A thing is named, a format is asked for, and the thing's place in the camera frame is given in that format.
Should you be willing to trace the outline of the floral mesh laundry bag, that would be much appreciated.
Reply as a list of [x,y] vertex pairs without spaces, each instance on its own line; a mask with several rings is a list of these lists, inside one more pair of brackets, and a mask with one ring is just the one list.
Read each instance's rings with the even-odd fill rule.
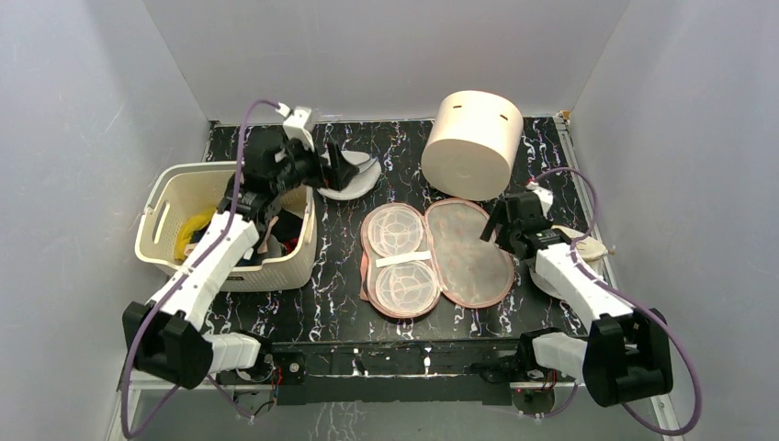
[[404,203],[372,210],[361,224],[360,298],[392,319],[430,312],[441,297],[481,309],[514,283],[512,258],[480,235],[489,218],[477,204],[448,198],[420,212]]

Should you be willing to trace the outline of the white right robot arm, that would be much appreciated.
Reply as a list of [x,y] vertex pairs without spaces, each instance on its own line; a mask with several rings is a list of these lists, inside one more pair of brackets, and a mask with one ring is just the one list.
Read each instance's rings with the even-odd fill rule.
[[582,381],[602,407],[671,391],[670,342],[660,327],[662,318],[651,318],[609,292],[581,258],[575,239],[547,218],[547,208],[538,191],[500,198],[480,238],[530,263],[574,310],[588,335],[571,337],[557,328],[522,334],[519,372],[540,380],[555,370]]

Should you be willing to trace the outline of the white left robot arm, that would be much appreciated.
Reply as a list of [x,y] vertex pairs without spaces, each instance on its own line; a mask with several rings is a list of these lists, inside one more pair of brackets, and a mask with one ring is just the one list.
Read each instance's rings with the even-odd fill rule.
[[195,249],[162,288],[123,312],[125,380],[138,369],[192,390],[224,371],[239,370],[252,382],[270,378],[275,359],[264,337],[244,331],[204,335],[201,328],[232,270],[267,238],[283,196],[299,187],[340,191],[355,180],[359,165],[333,142],[325,147],[321,156],[300,139],[272,132],[249,153],[239,153]]

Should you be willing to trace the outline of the white mesh laundry bag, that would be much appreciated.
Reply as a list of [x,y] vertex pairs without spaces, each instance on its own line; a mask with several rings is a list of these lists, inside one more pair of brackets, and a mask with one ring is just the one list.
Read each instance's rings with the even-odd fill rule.
[[344,190],[319,188],[317,192],[325,198],[336,201],[355,200],[366,195],[377,184],[382,168],[376,156],[369,153],[343,150],[345,160],[358,167],[358,173]]

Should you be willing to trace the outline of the beige round mesh bag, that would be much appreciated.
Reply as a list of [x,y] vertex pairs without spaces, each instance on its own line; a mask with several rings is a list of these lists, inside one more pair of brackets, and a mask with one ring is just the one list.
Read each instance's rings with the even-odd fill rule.
[[[561,230],[571,240],[583,236],[583,232],[579,232],[562,225],[555,224],[554,228]],[[604,275],[604,259],[609,254],[609,250],[602,242],[594,239],[591,236],[588,236],[580,242],[577,242],[576,250],[583,261],[592,269],[593,272],[601,277]],[[529,274],[532,282],[537,288],[541,289],[544,293],[552,298],[562,300],[562,297],[559,295],[559,293],[544,278],[539,276],[532,266],[529,269]]]

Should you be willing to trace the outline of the cream round drum container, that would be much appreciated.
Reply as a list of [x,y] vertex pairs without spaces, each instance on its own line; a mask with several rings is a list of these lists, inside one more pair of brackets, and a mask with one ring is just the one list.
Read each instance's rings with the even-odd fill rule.
[[447,96],[423,149],[424,178],[451,197],[499,197],[512,178],[523,127],[519,107],[507,98],[477,90]]

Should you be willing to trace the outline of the pink garment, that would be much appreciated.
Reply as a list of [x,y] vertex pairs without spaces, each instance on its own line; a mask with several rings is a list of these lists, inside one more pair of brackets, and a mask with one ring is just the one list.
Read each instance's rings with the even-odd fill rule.
[[272,230],[277,223],[278,217],[274,217],[266,229],[265,236],[262,241],[257,245],[256,252],[259,255],[270,256],[271,258],[281,256],[281,245],[277,238],[273,235]]

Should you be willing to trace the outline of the yellow garment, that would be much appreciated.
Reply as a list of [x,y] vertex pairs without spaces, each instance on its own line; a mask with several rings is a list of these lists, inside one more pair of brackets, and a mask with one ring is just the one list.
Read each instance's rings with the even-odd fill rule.
[[179,228],[174,247],[174,258],[178,262],[183,262],[187,257],[187,247],[191,244],[192,237],[196,232],[207,228],[213,215],[217,212],[215,207],[211,207],[188,218]]

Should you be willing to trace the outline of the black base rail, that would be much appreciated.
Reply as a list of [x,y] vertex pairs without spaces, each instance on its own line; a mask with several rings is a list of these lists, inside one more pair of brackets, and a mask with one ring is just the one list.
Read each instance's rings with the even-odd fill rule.
[[221,373],[239,390],[276,389],[282,406],[336,402],[476,401],[546,412],[549,376],[520,363],[516,339],[273,343],[248,379]]

